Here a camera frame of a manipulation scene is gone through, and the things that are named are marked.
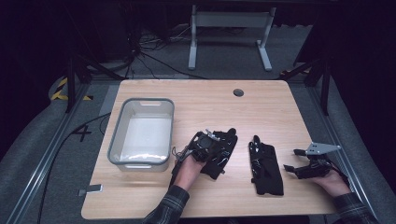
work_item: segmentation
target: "plastic container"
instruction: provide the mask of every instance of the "plastic container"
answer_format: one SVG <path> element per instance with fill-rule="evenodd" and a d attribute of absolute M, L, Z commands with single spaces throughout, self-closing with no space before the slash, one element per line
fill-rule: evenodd
<path fill-rule="evenodd" d="M 107 157 L 122 171 L 162 172 L 168 168 L 175 105 L 169 99 L 126 100 Z"/>

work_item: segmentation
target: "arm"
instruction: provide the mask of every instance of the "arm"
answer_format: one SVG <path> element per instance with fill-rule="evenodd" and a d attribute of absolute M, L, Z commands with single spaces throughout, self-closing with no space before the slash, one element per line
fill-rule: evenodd
<path fill-rule="evenodd" d="M 143 219 L 142 223 L 177 223 L 190 198 L 188 190 L 204 165 L 204 162 L 196 161 L 192 156 L 188 156 L 181 164 L 174 184 L 166 192 L 160 204 Z"/>
<path fill-rule="evenodd" d="M 331 170 L 324 177 L 311 180 L 322 186 L 334 199 L 334 205 L 344 223 L 378 223 L 358 196 L 346 185 L 342 177 Z"/>

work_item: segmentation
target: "person's right hand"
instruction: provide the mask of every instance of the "person's right hand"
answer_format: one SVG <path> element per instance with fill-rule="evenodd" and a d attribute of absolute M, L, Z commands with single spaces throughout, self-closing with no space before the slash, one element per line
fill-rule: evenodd
<path fill-rule="evenodd" d="M 343 178 L 334 170 L 323 177 L 312 177 L 310 180 L 322 186 L 332 197 L 351 192 Z"/>

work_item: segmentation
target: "table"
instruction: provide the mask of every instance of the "table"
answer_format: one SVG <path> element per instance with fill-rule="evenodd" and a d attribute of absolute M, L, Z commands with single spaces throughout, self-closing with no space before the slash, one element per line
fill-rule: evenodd
<path fill-rule="evenodd" d="M 233 94 L 240 89 L 244 95 Z M 283 164 L 307 165 L 293 149 L 311 143 L 299 109 L 282 80 L 125 80 L 106 128 L 91 185 L 103 191 L 86 195 L 81 214 L 87 219 L 141 218 L 167 191 L 173 163 L 163 173 L 122 172 L 106 157 L 122 103 L 135 97 L 168 98 L 175 103 L 172 146 L 186 146 L 198 131 L 236 129 L 238 142 L 215 181 L 200 175 L 190 191 L 183 217 L 241 217 L 330 214 L 332 199 L 318 185 L 287 173 Z M 284 196 L 259 196 L 250 183 L 248 142 L 257 134 L 273 145 L 284 182 Z"/>

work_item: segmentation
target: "plaid sleeve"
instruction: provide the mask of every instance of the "plaid sleeve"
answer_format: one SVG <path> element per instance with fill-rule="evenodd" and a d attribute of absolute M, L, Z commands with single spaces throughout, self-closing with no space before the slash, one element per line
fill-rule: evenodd
<path fill-rule="evenodd" d="M 334 205 L 344 223 L 378 223 L 355 193 L 334 198 Z"/>
<path fill-rule="evenodd" d="M 186 190 L 176 185 L 171 186 L 160 204 L 143 219 L 142 223 L 177 223 L 189 198 L 190 195 Z"/>

